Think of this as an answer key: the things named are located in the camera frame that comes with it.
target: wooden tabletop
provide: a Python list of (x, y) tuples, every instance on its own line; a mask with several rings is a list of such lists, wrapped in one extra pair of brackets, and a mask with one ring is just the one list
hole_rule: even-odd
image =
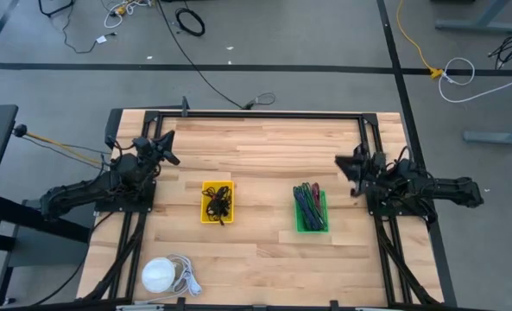
[[(117, 133), (122, 145), (140, 135), (143, 116), (142, 110), (123, 111)], [(398, 113), (377, 116), (382, 146), (392, 161), (406, 145), (401, 118)], [(198, 297), (186, 295), (186, 303), (327, 306), (338, 300), (340, 306), (386, 305), (373, 218), (363, 196), (350, 196), (353, 184), (334, 164), (336, 154), (351, 155), (360, 143), (355, 121), (166, 117), (162, 133), (169, 130), (176, 131), (173, 151), (181, 163), (165, 162), (157, 178), (135, 300), (161, 296), (142, 286), (142, 267), (155, 257), (178, 253), (191, 258), (203, 289)], [(202, 182), (228, 180), (235, 182), (234, 223), (201, 224)], [(292, 187), (305, 181), (318, 182), (326, 191), (329, 233), (295, 229)], [(398, 222), (409, 268), (432, 297), (443, 301), (424, 221), (399, 217)], [(93, 233), (79, 297), (114, 261), (122, 223), (123, 215), (116, 213)], [(399, 301), (399, 280), (390, 265)], [(128, 267), (123, 268), (121, 296)]]

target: yellow cable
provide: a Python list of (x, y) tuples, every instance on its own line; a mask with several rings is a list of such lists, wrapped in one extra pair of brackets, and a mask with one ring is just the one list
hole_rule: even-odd
[(401, 33), (407, 39), (409, 42), (413, 43), (413, 45), (417, 48), (417, 51), (419, 51), (420, 59), (422, 60), (422, 63), (425, 64), (425, 66), (430, 70), (430, 78), (436, 79), (438, 78), (444, 71), (442, 69), (434, 68), (430, 65), (428, 65), (427, 61), (425, 60), (425, 57), (422, 55), (422, 51), (420, 50), (419, 45), (413, 41), (411, 38), (409, 38), (408, 34), (405, 33), (403, 28), (401, 27), (400, 23), (400, 12), (401, 7), (403, 6), (403, 0), (400, 0), (400, 4), (397, 6), (397, 13), (395, 14), (395, 19), (397, 20), (397, 27), (400, 29)]
[(88, 162), (91, 162), (91, 163), (93, 163), (93, 164), (97, 164), (97, 165), (100, 165), (100, 164), (101, 164), (101, 163), (100, 163), (100, 161), (98, 161), (98, 160), (94, 160), (94, 159), (91, 159), (91, 158), (90, 158), (90, 157), (88, 157), (88, 156), (81, 155), (80, 153), (76, 152), (75, 150), (73, 150), (73, 149), (71, 149), (71, 148), (69, 148), (69, 147), (67, 147), (67, 146), (64, 146), (63, 144), (58, 143), (58, 142), (56, 142), (56, 141), (54, 141), (54, 140), (52, 140), (52, 139), (48, 139), (48, 138), (45, 138), (45, 137), (43, 137), (43, 136), (38, 136), (38, 135), (35, 135), (35, 134), (31, 134), (31, 133), (29, 133), (29, 132), (25, 133), (25, 135), (26, 135), (26, 136), (29, 136), (29, 137), (31, 137), (31, 138), (34, 138), (34, 139), (36, 139), (36, 140), (40, 140), (40, 141), (42, 141), (42, 142), (44, 142), (44, 143), (51, 143), (51, 144), (53, 144), (53, 145), (56, 145), (56, 146), (58, 146), (58, 147), (60, 147), (60, 148), (64, 149), (65, 151), (67, 151), (67, 152), (69, 152), (69, 153), (71, 153), (71, 154), (73, 154), (73, 155), (76, 155), (76, 156), (80, 157), (81, 159), (83, 159), (83, 160), (85, 160), (85, 161), (88, 161)]

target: yellow tray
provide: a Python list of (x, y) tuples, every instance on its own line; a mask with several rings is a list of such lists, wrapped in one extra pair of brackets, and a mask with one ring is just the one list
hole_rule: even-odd
[[(232, 181), (204, 181), (202, 185), (202, 191), (206, 190), (209, 187), (213, 187), (217, 192), (222, 186), (229, 186), (231, 190), (231, 210), (229, 211), (229, 215), (227, 217), (223, 217), (221, 220), (225, 224), (232, 223), (234, 219), (234, 211), (235, 211), (235, 183)], [(205, 208), (212, 198), (202, 194), (202, 204), (200, 205), (200, 221), (202, 224), (218, 224), (218, 221), (211, 221), (208, 219), (207, 214), (205, 213)]]

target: white cord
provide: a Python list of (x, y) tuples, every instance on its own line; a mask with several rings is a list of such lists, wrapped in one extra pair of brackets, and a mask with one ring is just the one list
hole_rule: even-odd
[(114, 5), (113, 7), (111, 7), (111, 9), (106, 14), (106, 18), (104, 19), (104, 27), (106, 27), (108, 29), (113, 29), (113, 28), (121, 25), (121, 23), (123, 22), (123, 17), (120, 14), (115, 14), (115, 16), (119, 17), (119, 22), (117, 22), (117, 24), (115, 24), (115, 25), (108, 26), (108, 17), (110, 17), (112, 12), (114, 12), (115, 8), (120, 7), (122, 5), (125, 5), (125, 11), (127, 12), (128, 15), (133, 15), (133, 13), (135, 12), (135, 7), (137, 5), (138, 6), (148, 6), (146, 3), (140, 3), (138, 1), (133, 1), (133, 2), (129, 3), (127, 0), (125, 0), (121, 3), (118, 3), (118, 4)]
[(167, 256), (167, 259), (169, 259), (171, 262), (179, 262), (183, 267), (183, 271), (180, 273), (179, 278), (171, 285), (174, 294), (146, 301), (135, 301), (136, 305), (148, 304), (154, 301), (174, 298), (185, 294), (187, 291), (190, 293), (192, 297), (196, 297), (197, 295), (200, 295), (202, 293), (202, 288), (200, 287), (200, 285), (196, 281), (196, 278), (194, 277), (193, 264), (190, 262), (190, 259), (188, 259), (188, 257), (177, 254), (171, 254)]
[[(447, 75), (447, 68), (449, 67), (449, 65), (452, 63), (452, 61), (454, 60), (462, 60), (462, 61), (465, 61), (467, 64), (471, 65), (471, 68), (472, 68), (472, 75), (471, 75), (471, 78), (466, 81), (466, 82), (457, 82), (456, 80), (450, 78), (448, 75)], [(496, 91), (499, 91), (499, 90), (502, 90), (504, 89), (505, 87), (509, 87), (509, 86), (512, 86), (512, 82), (504, 85), (504, 86), (499, 86), (499, 87), (496, 87), (495, 89), (491, 89), (489, 91), (486, 91), (486, 92), (481, 92), (480, 94), (478, 95), (474, 95), (472, 97), (469, 97), (469, 98), (465, 98), (465, 99), (459, 99), (459, 100), (454, 100), (454, 99), (449, 99), (447, 98), (444, 93), (442, 92), (442, 79), (446, 79), (447, 82), (449, 83), (452, 83), (452, 84), (455, 84), (455, 85), (458, 85), (458, 86), (466, 86), (468, 85), (469, 83), (472, 82), (472, 80), (474, 79), (474, 65), (472, 65), (471, 61), (470, 60), (467, 60), (467, 59), (464, 59), (462, 57), (456, 57), (456, 58), (453, 58), (451, 59), (450, 61), (447, 62), (446, 64), (446, 69), (444, 69), (444, 72), (442, 73), (442, 76), (439, 78), (438, 80), (438, 90), (439, 90), (439, 95), (447, 100), (448, 102), (450, 103), (454, 103), (454, 104), (458, 104), (458, 103), (464, 103), (464, 102), (467, 102), (469, 100), (473, 100), (475, 98), (479, 98), (479, 97), (482, 97), (483, 95), (486, 95), (486, 94), (490, 94), (490, 93), (493, 93), (493, 92), (496, 92)]]

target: green basket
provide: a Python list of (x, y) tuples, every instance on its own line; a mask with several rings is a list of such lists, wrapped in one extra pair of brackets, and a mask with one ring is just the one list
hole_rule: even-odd
[(306, 229), (306, 225), (304, 224), (304, 219), (302, 216), (302, 212), (300, 206), (298, 205), (298, 201), (294, 199), (294, 215), (296, 218), (296, 231), (298, 233), (320, 233), (320, 232), (328, 232), (328, 208), (326, 207), (326, 195), (325, 191), (320, 192), (320, 200), (321, 200), (321, 210), (323, 211), (323, 219), (325, 220), (325, 228), (323, 230), (314, 231)]

